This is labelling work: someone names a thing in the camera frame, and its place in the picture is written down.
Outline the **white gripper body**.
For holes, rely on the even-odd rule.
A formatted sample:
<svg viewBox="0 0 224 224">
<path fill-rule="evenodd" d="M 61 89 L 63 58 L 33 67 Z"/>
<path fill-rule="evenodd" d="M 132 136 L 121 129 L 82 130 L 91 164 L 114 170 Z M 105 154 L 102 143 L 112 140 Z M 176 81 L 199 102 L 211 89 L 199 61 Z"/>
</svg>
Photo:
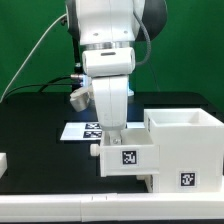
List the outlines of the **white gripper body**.
<svg viewBox="0 0 224 224">
<path fill-rule="evenodd" d="M 92 79 L 98 122 L 103 131 L 120 131 L 126 126 L 128 76 Z"/>
</svg>

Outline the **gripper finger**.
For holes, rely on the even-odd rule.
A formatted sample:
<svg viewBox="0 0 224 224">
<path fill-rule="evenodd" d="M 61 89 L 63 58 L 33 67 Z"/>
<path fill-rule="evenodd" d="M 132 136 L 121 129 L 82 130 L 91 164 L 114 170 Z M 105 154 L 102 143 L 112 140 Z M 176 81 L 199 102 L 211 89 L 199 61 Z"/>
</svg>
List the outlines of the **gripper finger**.
<svg viewBox="0 0 224 224">
<path fill-rule="evenodd" d="M 111 145 L 120 145 L 121 144 L 122 138 L 121 138 L 121 132 L 120 131 L 118 131 L 118 130 L 109 131 L 108 136 L 109 136 L 109 143 Z"/>
</svg>

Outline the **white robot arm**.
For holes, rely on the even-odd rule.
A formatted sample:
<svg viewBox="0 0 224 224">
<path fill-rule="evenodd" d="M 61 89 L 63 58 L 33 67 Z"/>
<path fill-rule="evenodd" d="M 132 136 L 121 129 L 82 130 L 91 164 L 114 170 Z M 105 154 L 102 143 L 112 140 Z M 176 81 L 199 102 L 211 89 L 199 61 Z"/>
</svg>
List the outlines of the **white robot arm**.
<svg viewBox="0 0 224 224">
<path fill-rule="evenodd" d="M 83 48 L 101 129 L 111 145 L 126 127 L 129 75 L 140 65 L 134 43 L 151 41 L 167 21 L 165 0 L 66 0 L 68 32 Z"/>
</svg>

